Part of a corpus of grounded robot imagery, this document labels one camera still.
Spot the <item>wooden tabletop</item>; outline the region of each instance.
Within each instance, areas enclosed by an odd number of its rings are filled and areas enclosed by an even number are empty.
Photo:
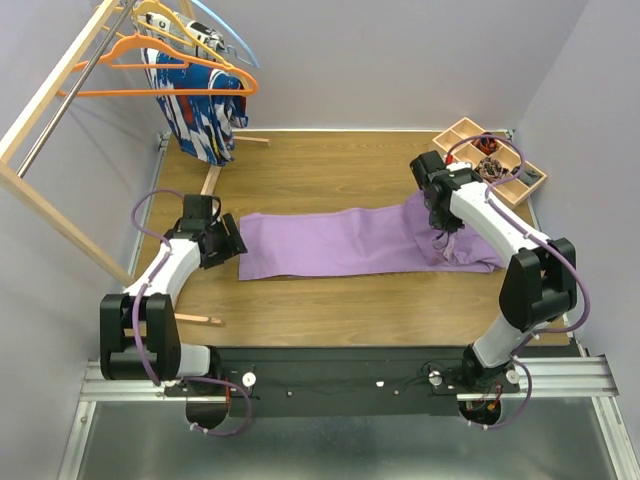
[[[216,195],[236,222],[253,212],[303,214],[400,204],[416,190],[409,162],[434,134],[405,132],[265,132],[271,146],[239,145],[222,169]],[[200,193],[208,165],[172,139],[158,188]],[[181,216],[171,195],[158,195],[148,226],[165,232]],[[526,204],[517,213],[531,223]],[[146,238],[137,275],[158,251]],[[343,278],[238,281],[238,257],[198,270],[176,311],[221,318],[225,327],[180,324],[183,342],[205,345],[467,345],[498,314],[504,271],[400,273]],[[539,344],[566,344],[548,335]]]

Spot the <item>white wall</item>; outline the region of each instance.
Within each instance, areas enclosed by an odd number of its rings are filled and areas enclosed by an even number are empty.
[[[203,1],[262,64],[251,128],[357,129],[514,126],[586,4]]]
[[[0,135],[91,13],[85,0],[31,0],[0,15]],[[126,88],[132,79],[98,67],[90,83]],[[134,238],[129,210],[148,191],[155,133],[167,129],[152,98],[78,99],[26,180],[126,267]],[[97,357],[99,302],[114,281],[2,189],[0,215],[0,478],[51,479],[87,359]]]
[[[640,451],[640,3],[591,0],[520,122],[517,138],[549,173],[534,203],[552,236],[576,244],[593,313],[580,337],[606,353]]]

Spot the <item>purple fabric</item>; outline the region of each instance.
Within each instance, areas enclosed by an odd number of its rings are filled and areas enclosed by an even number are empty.
[[[502,268],[491,246],[470,227],[447,235],[429,227],[421,192],[402,205],[338,213],[240,219],[248,253],[240,280],[279,275],[341,277],[391,272],[484,272]]]

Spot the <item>wooden rack frame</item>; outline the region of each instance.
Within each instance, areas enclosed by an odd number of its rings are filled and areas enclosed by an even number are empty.
[[[100,248],[73,224],[73,222],[49,203],[38,191],[25,182],[23,177],[51,135],[51,132],[55,129],[60,118],[64,115],[64,112],[77,94],[77,91],[82,87],[84,80],[88,77],[95,63],[100,58],[100,55],[102,55],[111,39],[117,33],[118,26],[129,15],[135,0],[127,0],[125,2],[123,11],[111,29],[112,31],[109,32],[96,52],[93,53],[91,60],[89,60],[89,63],[80,74],[74,86],[69,90],[67,97],[65,97],[65,100],[56,111],[54,117],[40,134],[18,171],[14,172],[8,165],[9,160],[11,160],[22,142],[24,142],[26,136],[42,116],[44,110],[56,96],[56,93],[71,73],[73,67],[80,61],[81,56],[86,52],[89,44],[95,39],[98,32],[103,29],[119,3],[120,0],[103,0],[102,4],[95,10],[93,16],[62,56],[58,64],[47,76],[29,103],[27,103],[2,140],[0,140],[0,185],[47,222],[54,230],[73,243],[80,251],[108,272],[113,278],[118,280],[123,286],[128,286],[134,282],[134,278],[120,266],[118,262],[109,256],[107,252]],[[180,6],[185,15],[193,18],[194,12],[190,0],[180,0]],[[266,139],[245,140],[266,142],[268,144],[268,140]],[[212,166],[210,168],[203,186],[203,193],[211,194],[213,192],[219,173],[220,167]]]

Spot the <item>wooden tray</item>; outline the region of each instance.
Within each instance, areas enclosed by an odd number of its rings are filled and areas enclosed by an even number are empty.
[[[463,138],[480,135],[486,131],[486,129],[465,117],[434,138],[433,146],[444,157],[449,149]],[[474,168],[485,157],[486,155],[471,145],[471,143],[466,143],[453,151],[454,161],[469,162]],[[491,157],[499,160],[500,163],[510,171],[520,163],[518,154],[505,144],[502,144],[495,153],[491,154]],[[516,178],[511,182],[500,185],[494,190],[496,196],[510,208],[515,208],[524,202],[529,195],[540,188],[542,182],[547,178],[547,175],[535,165],[529,162],[526,162],[526,164],[528,169],[534,170],[540,175],[540,179],[536,183],[529,187]]]

